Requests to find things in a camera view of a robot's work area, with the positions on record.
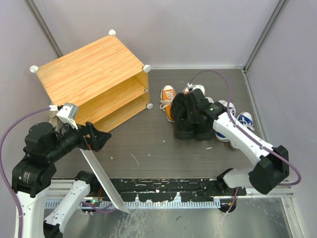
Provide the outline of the white cabinet door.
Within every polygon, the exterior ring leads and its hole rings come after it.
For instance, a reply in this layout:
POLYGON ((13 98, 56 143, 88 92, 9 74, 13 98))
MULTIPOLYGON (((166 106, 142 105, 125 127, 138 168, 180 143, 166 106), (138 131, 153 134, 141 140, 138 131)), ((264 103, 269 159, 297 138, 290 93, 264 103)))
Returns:
POLYGON ((109 197, 110 201, 114 205, 117 210, 120 210, 125 213, 130 213, 128 207, 125 205, 123 199, 119 195, 118 191, 110 181, 109 177, 103 170, 102 166, 98 162, 96 156, 92 152, 92 150, 83 150, 80 149, 82 155, 86 159, 87 163, 89 164, 90 168, 94 172, 96 178, 98 179, 99 183, 101 184, 102 188, 106 192, 107 196, 109 197))

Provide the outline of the wooden shoe cabinet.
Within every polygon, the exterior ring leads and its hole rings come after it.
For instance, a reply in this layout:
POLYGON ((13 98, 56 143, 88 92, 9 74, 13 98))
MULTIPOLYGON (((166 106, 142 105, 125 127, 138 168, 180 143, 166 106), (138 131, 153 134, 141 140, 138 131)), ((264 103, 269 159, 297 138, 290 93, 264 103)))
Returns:
POLYGON ((55 105, 71 103, 75 121, 110 132, 151 109, 148 72, 111 29, 108 35, 43 66, 30 66, 55 105))

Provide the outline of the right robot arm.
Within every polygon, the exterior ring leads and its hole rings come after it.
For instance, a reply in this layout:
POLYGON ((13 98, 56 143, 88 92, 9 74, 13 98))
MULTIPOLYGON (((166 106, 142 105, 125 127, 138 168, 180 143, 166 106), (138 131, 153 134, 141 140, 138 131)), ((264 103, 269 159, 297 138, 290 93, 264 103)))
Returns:
POLYGON ((223 104, 211 104, 199 88, 190 89, 185 100, 189 122, 199 125, 212 123, 213 130, 226 136, 253 165, 250 169, 227 169, 221 173, 217 177, 219 193, 229 195, 236 187, 253 187, 261 194, 268 194, 289 176, 285 147, 274 147, 257 137, 223 104))

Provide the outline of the orange sneaker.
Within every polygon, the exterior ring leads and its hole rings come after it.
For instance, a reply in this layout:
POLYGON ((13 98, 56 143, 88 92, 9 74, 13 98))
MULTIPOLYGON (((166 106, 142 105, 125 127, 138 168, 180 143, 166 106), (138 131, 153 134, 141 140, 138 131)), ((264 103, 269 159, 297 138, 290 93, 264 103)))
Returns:
POLYGON ((175 96, 176 91, 171 85, 165 85, 160 93, 159 108, 166 113, 166 118, 169 122, 174 121, 174 119, 171 116, 170 110, 175 96))
POLYGON ((183 89, 183 91, 182 91, 182 93, 184 93, 184 94, 187 94, 189 92, 189 88, 188 87, 185 87, 184 89, 183 89))

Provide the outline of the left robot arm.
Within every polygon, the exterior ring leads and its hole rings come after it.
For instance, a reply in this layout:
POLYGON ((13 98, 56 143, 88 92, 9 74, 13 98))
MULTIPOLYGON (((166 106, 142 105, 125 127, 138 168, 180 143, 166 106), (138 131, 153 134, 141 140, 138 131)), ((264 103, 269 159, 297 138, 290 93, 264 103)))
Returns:
POLYGON ((12 171, 12 189, 20 203, 15 231, 19 238, 61 238, 83 198, 99 192, 96 176, 81 171, 65 198, 44 217, 55 162, 75 148, 98 152, 111 138, 110 133, 97 130, 90 122, 78 128, 65 124, 62 129, 65 131, 55 131, 49 122, 41 122, 25 137, 25 156, 12 171))

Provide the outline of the right blue sneaker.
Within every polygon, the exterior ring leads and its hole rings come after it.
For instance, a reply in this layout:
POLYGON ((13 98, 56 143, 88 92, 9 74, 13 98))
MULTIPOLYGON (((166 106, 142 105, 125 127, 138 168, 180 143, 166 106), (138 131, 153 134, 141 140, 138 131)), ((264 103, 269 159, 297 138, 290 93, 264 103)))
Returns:
MULTIPOLYGON (((250 131, 255 130, 253 128, 253 125, 254 125, 253 118, 249 112, 241 112, 236 118, 248 130, 250 130, 250 131)), ((229 142, 229 144, 233 149, 236 149, 236 150, 238 149, 237 145, 235 145, 231 141, 229 142)))

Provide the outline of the black white sneaker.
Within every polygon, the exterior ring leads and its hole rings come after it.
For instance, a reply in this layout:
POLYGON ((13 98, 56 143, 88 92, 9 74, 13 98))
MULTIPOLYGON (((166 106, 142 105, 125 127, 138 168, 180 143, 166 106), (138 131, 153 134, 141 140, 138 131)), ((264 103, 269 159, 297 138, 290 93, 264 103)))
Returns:
MULTIPOLYGON (((193 88, 192 88, 193 90, 194 89, 200 89, 201 90, 201 92, 203 93, 203 95, 205 95, 205 88, 204 88, 204 86, 203 85, 200 85, 200 84, 196 84, 196 85, 194 85, 193 86, 193 88)), ((211 104, 213 104, 214 103, 214 101, 213 101, 213 99, 211 98, 211 97, 207 97, 207 96, 205 96, 205 98, 208 100, 208 102, 209 103, 211 103, 211 104)))

